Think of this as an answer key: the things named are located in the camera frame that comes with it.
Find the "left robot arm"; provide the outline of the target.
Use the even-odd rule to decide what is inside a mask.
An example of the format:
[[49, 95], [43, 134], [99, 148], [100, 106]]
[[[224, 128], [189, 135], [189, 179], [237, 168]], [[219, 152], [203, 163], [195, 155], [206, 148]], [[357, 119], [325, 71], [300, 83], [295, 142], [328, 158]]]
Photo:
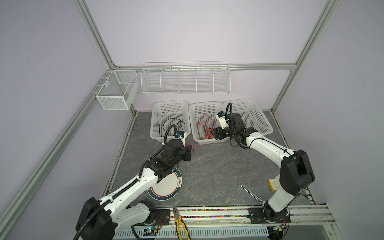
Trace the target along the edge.
[[136, 224], [144, 223], [156, 207], [148, 201], [131, 203], [146, 190], [172, 174], [181, 161], [189, 162], [192, 147], [180, 139], [164, 142], [161, 149], [141, 165], [139, 173], [116, 191], [87, 200], [75, 226], [75, 240], [111, 240]]

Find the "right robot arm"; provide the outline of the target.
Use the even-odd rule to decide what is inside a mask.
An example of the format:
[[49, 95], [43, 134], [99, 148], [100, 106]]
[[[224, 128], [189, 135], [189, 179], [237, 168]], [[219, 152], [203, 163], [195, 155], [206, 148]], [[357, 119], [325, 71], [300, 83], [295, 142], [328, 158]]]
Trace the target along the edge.
[[308, 154], [303, 150], [294, 151], [283, 147], [256, 129], [245, 127], [238, 113], [226, 114], [220, 111], [216, 119], [220, 126], [211, 131], [216, 140], [235, 140], [239, 147], [258, 151], [280, 168], [280, 186], [272, 197], [262, 201], [262, 218], [270, 223], [277, 221], [295, 197], [315, 181]]

